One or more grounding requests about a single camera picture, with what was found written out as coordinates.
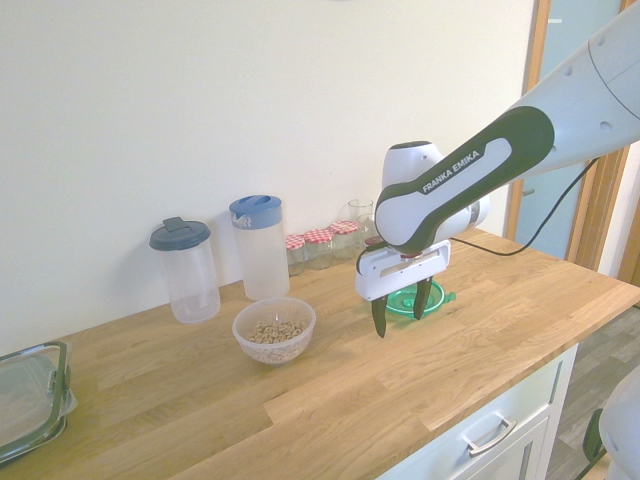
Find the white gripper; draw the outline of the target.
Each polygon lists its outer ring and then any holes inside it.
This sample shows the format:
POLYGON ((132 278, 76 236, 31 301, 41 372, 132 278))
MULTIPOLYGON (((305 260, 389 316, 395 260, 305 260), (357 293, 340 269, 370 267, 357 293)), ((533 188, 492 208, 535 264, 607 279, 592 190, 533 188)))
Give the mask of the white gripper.
POLYGON ((387 329, 388 294, 416 283, 413 316, 421 320, 427 306, 433 276, 449 265, 451 243, 438 242, 416 257, 406 257, 391 247, 365 252, 357 261, 356 291, 371 302, 376 333, 384 338, 387 329))

